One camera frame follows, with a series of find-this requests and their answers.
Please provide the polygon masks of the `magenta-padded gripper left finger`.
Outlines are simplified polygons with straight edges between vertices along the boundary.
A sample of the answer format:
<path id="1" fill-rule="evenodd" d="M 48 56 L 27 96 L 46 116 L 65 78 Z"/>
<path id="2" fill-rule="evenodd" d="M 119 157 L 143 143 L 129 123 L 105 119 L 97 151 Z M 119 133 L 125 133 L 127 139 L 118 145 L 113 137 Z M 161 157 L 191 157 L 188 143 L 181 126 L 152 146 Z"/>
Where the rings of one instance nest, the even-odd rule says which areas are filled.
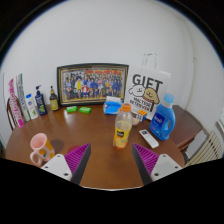
<path id="1" fill-rule="evenodd" d="M 91 144 L 73 148 L 66 155 L 57 154 L 42 169 L 79 185 L 91 155 Z"/>

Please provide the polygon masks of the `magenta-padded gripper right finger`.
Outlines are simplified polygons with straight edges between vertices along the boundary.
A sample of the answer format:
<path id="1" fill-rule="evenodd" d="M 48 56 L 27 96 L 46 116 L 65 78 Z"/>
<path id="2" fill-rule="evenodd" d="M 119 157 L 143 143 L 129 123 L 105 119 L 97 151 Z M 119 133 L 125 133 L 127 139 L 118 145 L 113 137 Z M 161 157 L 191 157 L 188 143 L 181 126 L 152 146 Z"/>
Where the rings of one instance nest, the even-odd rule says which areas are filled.
<path id="1" fill-rule="evenodd" d="M 182 169 L 167 154 L 156 154 L 141 145 L 132 145 L 132 154 L 144 185 L 164 178 Z"/>

